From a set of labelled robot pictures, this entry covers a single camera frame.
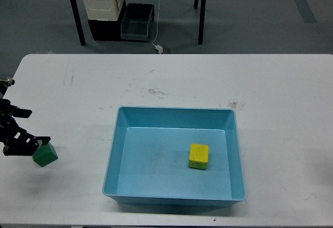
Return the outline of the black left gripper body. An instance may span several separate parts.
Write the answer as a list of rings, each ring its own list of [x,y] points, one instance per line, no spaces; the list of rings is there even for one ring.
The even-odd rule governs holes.
[[[9,147],[10,139],[13,138],[12,129],[12,106],[7,99],[1,99],[1,142]]]

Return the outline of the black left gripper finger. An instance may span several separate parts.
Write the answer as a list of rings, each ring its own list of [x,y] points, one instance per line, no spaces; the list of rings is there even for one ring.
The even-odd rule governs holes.
[[[5,156],[32,156],[41,146],[49,143],[49,136],[34,136],[25,129],[15,126],[11,129],[13,138],[10,139],[9,147],[3,148]]]
[[[11,106],[9,115],[15,118],[29,118],[30,115],[32,114],[32,110],[30,109],[21,109],[17,106]]]

